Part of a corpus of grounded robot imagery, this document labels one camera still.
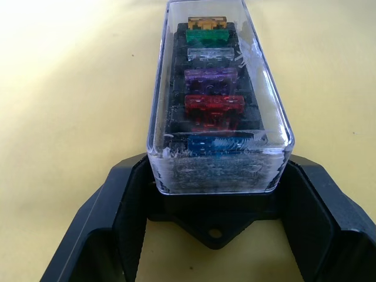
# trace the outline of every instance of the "transparent lid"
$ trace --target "transparent lid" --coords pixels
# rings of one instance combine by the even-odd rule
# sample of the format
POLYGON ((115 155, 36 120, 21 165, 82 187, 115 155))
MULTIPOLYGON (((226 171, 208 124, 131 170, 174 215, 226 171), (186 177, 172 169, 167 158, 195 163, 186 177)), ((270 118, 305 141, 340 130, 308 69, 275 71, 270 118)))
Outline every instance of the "transparent lid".
POLYGON ((170 1, 164 24, 147 140, 158 188, 272 190, 294 138, 245 3, 170 1))

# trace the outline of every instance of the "purple fuse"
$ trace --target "purple fuse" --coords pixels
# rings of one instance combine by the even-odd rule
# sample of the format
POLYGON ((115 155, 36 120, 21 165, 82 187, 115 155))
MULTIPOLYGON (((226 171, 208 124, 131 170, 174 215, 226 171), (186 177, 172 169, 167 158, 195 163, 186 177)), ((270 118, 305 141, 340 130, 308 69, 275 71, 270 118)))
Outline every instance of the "purple fuse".
POLYGON ((187 69, 186 86, 194 95, 233 95, 236 88, 236 68, 187 69))

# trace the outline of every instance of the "yellow fuse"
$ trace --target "yellow fuse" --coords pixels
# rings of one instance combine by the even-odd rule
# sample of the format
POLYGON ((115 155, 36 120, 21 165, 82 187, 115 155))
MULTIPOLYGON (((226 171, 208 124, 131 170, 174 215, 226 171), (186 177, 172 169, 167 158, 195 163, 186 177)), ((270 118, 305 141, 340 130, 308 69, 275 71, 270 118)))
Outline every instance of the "yellow fuse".
POLYGON ((188 18, 189 29, 226 28, 226 23, 225 16, 191 16, 188 18))

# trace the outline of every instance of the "red fuse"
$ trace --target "red fuse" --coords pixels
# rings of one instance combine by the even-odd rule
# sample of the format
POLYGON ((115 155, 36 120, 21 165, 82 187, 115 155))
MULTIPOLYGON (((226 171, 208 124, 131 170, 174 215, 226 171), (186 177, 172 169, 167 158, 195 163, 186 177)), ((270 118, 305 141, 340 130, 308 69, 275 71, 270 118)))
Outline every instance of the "red fuse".
POLYGON ((235 130, 239 115, 244 113, 242 96, 187 95, 186 115, 195 121, 192 131, 235 130))

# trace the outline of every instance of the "blue fuse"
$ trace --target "blue fuse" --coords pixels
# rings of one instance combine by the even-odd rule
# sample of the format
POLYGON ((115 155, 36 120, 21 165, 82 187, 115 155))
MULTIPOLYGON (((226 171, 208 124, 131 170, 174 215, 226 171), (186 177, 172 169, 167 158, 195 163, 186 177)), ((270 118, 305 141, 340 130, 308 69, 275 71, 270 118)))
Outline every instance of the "blue fuse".
POLYGON ((191 135, 187 138, 192 156, 232 155, 266 144, 264 132, 253 137, 214 137, 191 135))

